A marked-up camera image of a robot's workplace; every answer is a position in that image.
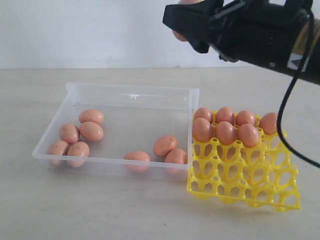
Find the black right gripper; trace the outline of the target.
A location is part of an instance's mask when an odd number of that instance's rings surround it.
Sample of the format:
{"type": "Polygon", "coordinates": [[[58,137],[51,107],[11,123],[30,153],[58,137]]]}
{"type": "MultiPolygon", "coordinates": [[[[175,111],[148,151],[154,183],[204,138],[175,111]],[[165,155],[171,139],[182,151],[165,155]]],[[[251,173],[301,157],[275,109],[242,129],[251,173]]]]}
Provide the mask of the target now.
{"type": "Polygon", "coordinates": [[[294,75],[305,52],[308,10],[307,0],[287,0],[284,5],[268,0],[227,4],[203,0],[166,5],[162,23],[181,34],[199,54],[208,53],[211,46],[226,62],[242,61],[294,75]]]}

